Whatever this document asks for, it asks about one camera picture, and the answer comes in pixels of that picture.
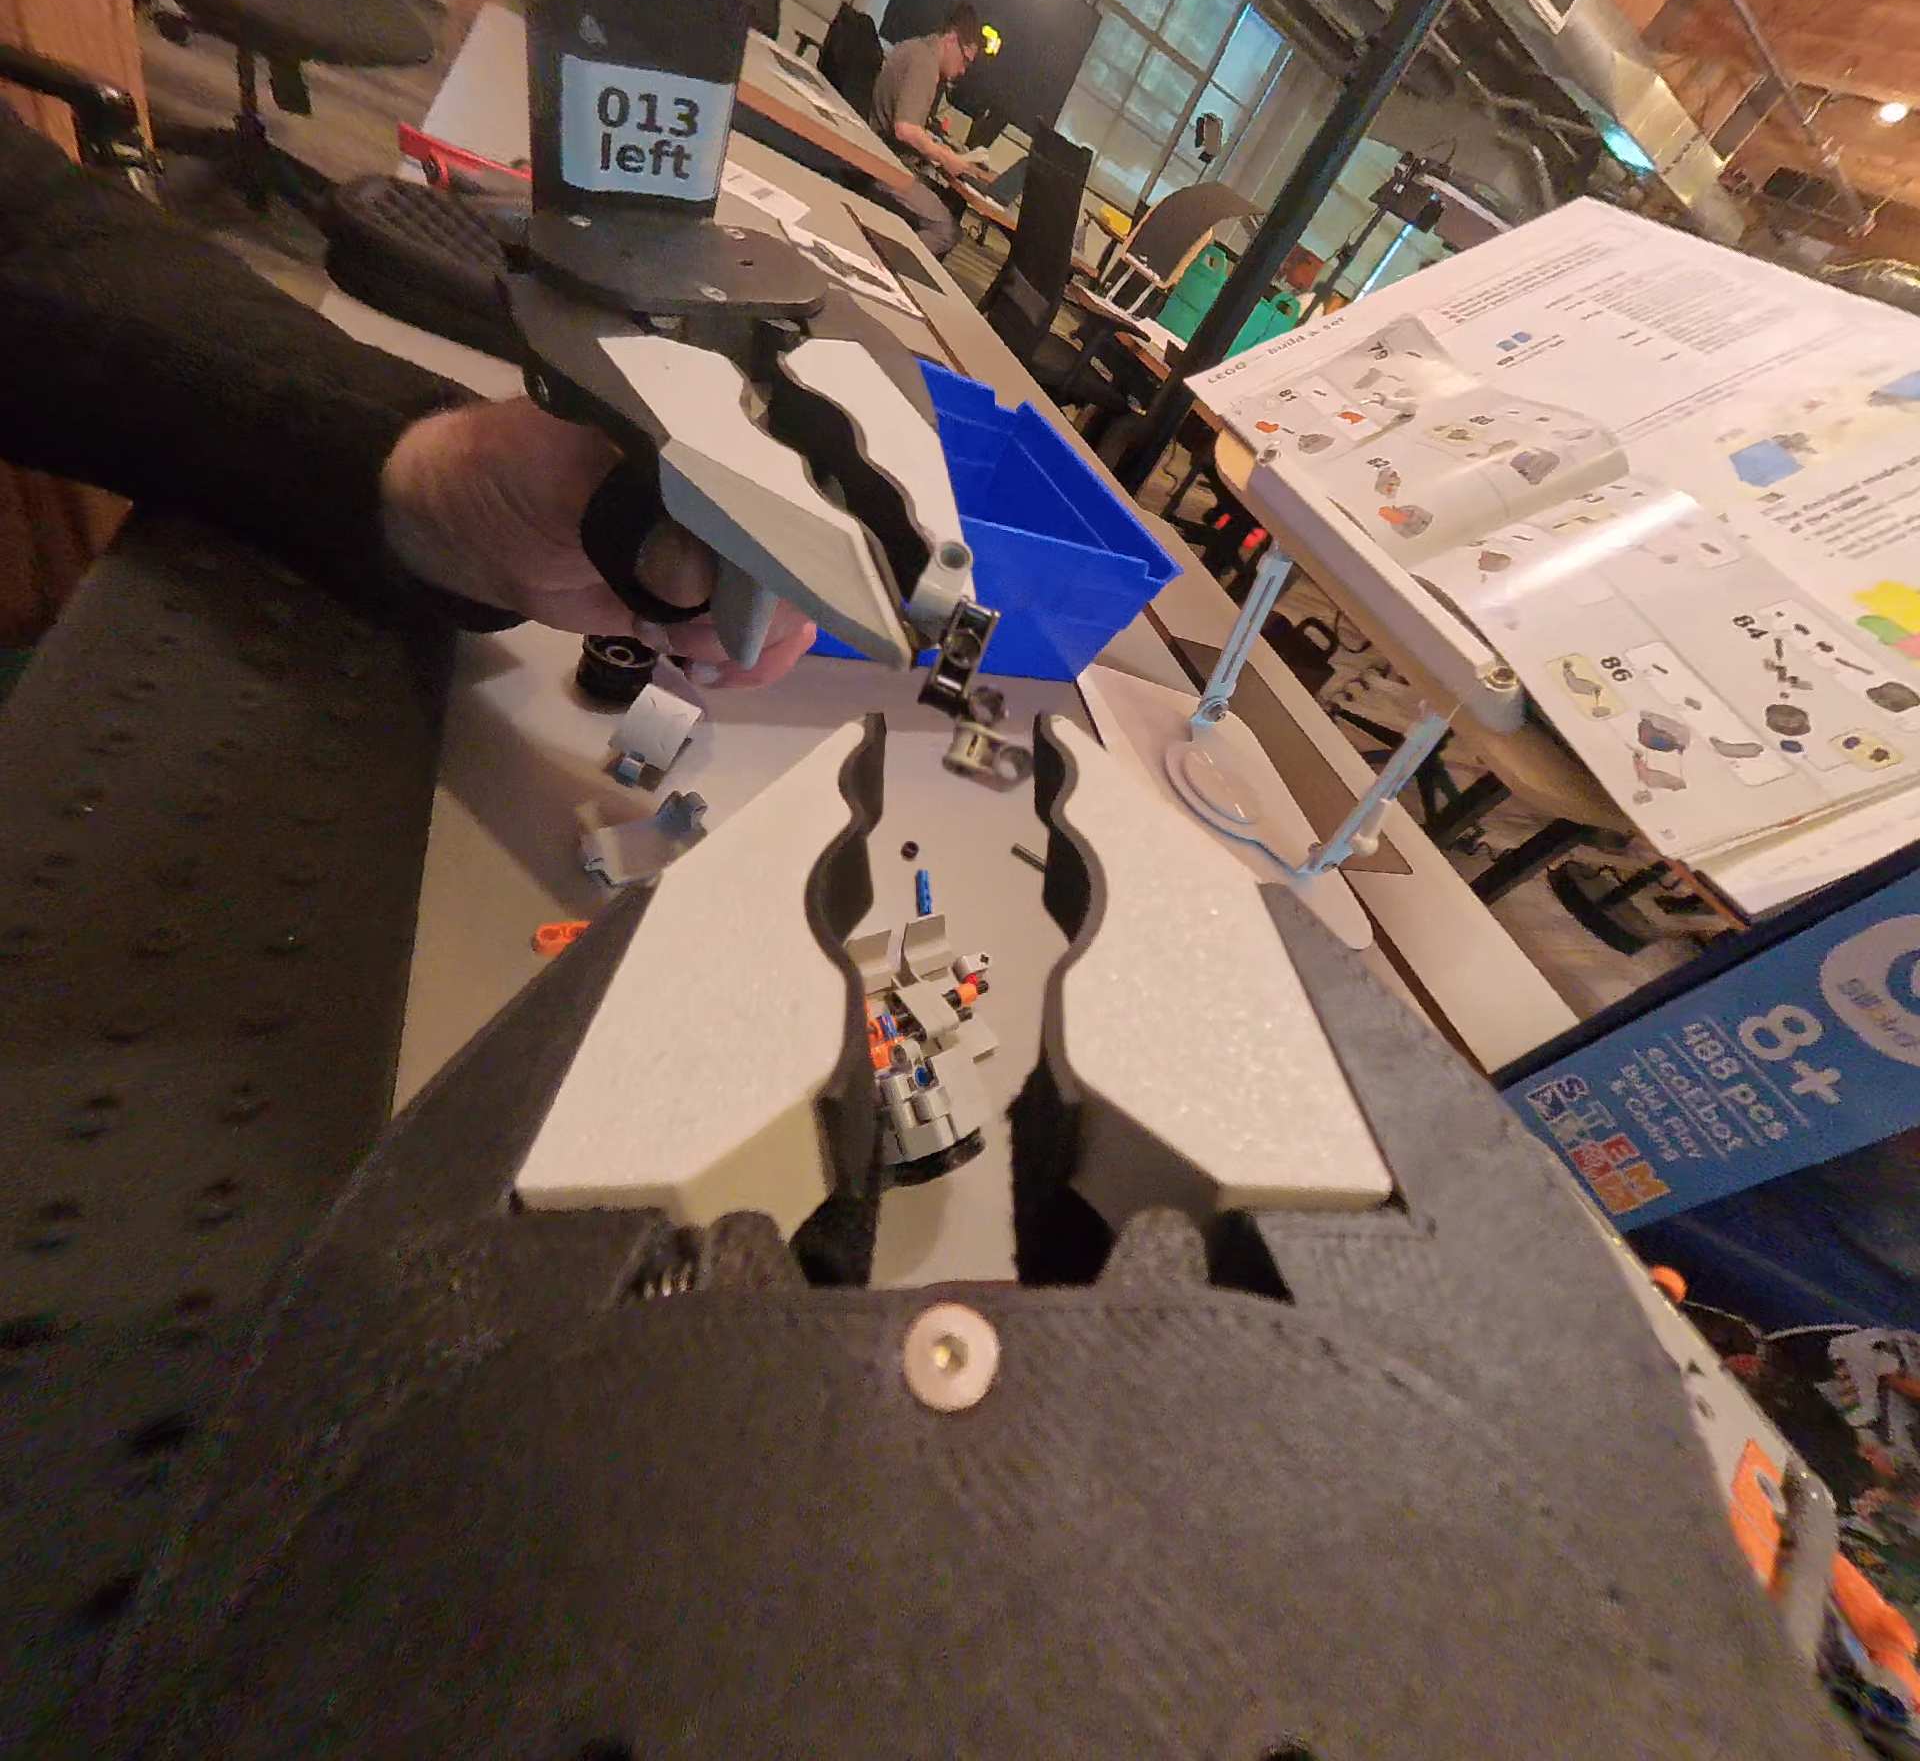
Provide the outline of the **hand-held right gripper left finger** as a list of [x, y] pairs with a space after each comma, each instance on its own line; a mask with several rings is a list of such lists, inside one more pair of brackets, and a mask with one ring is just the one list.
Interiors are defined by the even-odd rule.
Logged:
[[848, 958], [885, 718], [837, 726], [654, 886], [515, 1177], [530, 1211], [877, 1208], [877, 1077]]

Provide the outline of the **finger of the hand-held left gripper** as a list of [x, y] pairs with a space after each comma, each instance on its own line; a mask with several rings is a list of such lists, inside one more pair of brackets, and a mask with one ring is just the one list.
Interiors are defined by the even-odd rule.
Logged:
[[812, 611], [902, 611], [932, 546], [965, 541], [932, 415], [845, 338], [781, 352], [770, 398], [765, 555]]
[[645, 330], [607, 330], [601, 348], [661, 432], [667, 515], [718, 555], [710, 605], [731, 659], [760, 659], [785, 599], [868, 659], [908, 668], [912, 633], [877, 548], [828, 506], [801, 452], [751, 416], [744, 368]]

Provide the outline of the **black perforated board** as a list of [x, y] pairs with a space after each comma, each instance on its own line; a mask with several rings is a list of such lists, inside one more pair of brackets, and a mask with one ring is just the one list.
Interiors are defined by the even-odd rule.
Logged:
[[448, 629], [132, 521], [4, 702], [4, 1756], [71, 1757], [392, 1114]]

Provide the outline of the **blue robot kit box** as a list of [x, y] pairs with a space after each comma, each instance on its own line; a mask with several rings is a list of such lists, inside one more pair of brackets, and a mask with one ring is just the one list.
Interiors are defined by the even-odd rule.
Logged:
[[1514, 1114], [1728, 1335], [1917, 1348], [1917, 849], [1498, 1069]]

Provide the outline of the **grey orange tracked toy robot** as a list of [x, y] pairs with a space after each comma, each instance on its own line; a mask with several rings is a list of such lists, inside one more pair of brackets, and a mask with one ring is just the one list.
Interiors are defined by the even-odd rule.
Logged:
[[1780, 1332], [1648, 1268], [1651, 1311], [1724, 1487], [1732, 1535], [1837, 1706], [1917, 1756], [1917, 1332]]

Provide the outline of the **black brick connector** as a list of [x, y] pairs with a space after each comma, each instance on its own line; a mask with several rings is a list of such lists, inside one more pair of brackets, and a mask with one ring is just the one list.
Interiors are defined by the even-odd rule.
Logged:
[[941, 639], [934, 642], [934, 663], [927, 668], [917, 699], [950, 718], [980, 718], [980, 666], [997, 632], [1000, 611], [977, 599], [957, 599]]

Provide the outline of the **black metal pole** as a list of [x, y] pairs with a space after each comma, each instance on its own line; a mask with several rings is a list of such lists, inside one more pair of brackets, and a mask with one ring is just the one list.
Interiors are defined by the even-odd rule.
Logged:
[[1147, 415], [1130, 425], [1131, 435], [1111, 462], [1117, 485], [1138, 491], [1154, 475], [1167, 446], [1190, 416], [1195, 399], [1190, 379], [1230, 358], [1237, 329], [1250, 319], [1251, 308], [1284, 269], [1284, 259], [1304, 238], [1310, 216], [1321, 209], [1347, 162], [1355, 156], [1358, 142], [1367, 137], [1448, 2], [1452, 0], [1398, 0], [1380, 30], [1367, 42], [1350, 86], [1332, 102], [1330, 117], [1322, 117], [1300, 162], [1261, 220], [1234, 275], [1190, 338], [1184, 355], [1171, 363], [1170, 376], [1154, 392]]

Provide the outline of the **instruction booklet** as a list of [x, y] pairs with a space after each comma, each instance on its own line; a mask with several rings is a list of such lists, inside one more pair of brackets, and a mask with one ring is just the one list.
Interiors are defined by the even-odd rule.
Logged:
[[1190, 379], [1427, 699], [1757, 916], [1917, 842], [1917, 318], [1581, 199]]

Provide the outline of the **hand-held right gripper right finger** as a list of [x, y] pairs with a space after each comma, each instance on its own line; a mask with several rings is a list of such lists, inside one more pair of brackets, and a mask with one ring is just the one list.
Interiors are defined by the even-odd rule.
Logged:
[[1100, 1268], [1171, 1208], [1378, 1214], [1398, 1180], [1261, 881], [1068, 718], [1035, 724], [1042, 909], [1035, 1262]]

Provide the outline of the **grey brick bush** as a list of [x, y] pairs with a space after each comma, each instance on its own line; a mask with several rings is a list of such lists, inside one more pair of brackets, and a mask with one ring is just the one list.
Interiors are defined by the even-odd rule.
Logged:
[[975, 555], [965, 541], [934, 542], [902, 611], [914, 632], [937, 639], [960, 605], [975, 603]]

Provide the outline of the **blue storage bin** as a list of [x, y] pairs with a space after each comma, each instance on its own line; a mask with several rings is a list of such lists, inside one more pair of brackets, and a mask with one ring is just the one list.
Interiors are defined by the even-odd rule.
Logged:
[[[920, 359], [920, 373], [975, 555], [975, 599], [997, 611], [980, 672], [992, 682], [1068, 682], [1181, 566], [1028, 403], [1000, 406], [985, 382], [932, 359]], [[905, 599], [927, 542], [912, 535], [900, 491], [821, 398], [802, 393], [784, 372], [772, 392], [770, 422], [802, 452], [815, 481], [837, 482], [845, 509], [877, 531]], [[808, 452], [802, 429], [815, 429], [822, 446]]]

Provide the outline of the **pale grey brick connector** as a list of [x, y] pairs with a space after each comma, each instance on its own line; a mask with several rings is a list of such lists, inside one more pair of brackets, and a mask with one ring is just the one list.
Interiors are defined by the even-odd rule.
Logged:
[[997, 791], [1028, 779], [1035, 751], [1027, 739], [1002, 732], [1002, 715], [1007, 694], [997, 685], [975, 682], [957, 708], [942, 766]]

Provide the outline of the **white book stand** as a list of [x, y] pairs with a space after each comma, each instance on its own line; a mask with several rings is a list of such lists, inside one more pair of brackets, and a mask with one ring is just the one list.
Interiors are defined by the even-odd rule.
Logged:
[[[1160, 791], [1181, 819], [1205, 832], [1258, 884], [1287, 884], [1284, 864], [1307, 861], [1311, 842], [1352, 811], [1374, 768], [1291, 668], [1258, 642], [1237, 678], [1234, 706], [1220, 728], [1222, 745], [1212, 755], [1251, 791], [1255, 826], [1280, 855], [1272, 858], [1255, 842], [1212, 828], [1190, 808], [1167, 771], [1167, 748], [1190, 736], [1190, 718], [1201, 699], [1191, 668], [1201, 666], [1204, 646], [1230, 638], [1237, 605], [1171, 525], [1117, 485], [1078, 432], [1067, 429], [1067, 442], [1090, 456], [1091, 475], [1117, 506], [1131, 509], [1181, 568], [1081, 674], [1091, 732], [1140, 782]], [[1424, 991], [1438, 1005], [1462, 1005], [1480, 994], [1558, 1001], [1511, 932], [1480, 905], [1402, 805], [1388, 808], [1378, 855], [1294, 884], [1291, 891], [1368, 968], [1395, 975], [1407, 991]]]

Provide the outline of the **small grey orange brick assembly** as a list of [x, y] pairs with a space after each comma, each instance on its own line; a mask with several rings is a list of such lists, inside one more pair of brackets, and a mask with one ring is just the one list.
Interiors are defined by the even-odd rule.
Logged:
[[865, 1002], [868, 1061], [877, 1077], [880, 1180], [924, 1185], [985, 1148], [980, 1061], [997, 1034], [980, 1018], [988, 994], [985, 951], [955, 948], [942, 911], [900, 932], [855, 934], [845, 954]]

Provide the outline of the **person's left hand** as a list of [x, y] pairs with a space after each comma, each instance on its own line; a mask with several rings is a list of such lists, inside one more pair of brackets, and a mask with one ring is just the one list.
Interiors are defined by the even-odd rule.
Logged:
[[688, 663], [697, 685], [760, 688], [791, 672], [818, 626], [781, 599], [750, 666], [712, 613], [642, 621], [598, 575], [581, 522], [624, 452], [525, 398], [431, 415], [398, 441], [380, 481], [382, 531], [431, 588], [572, 633], [635, 638]]

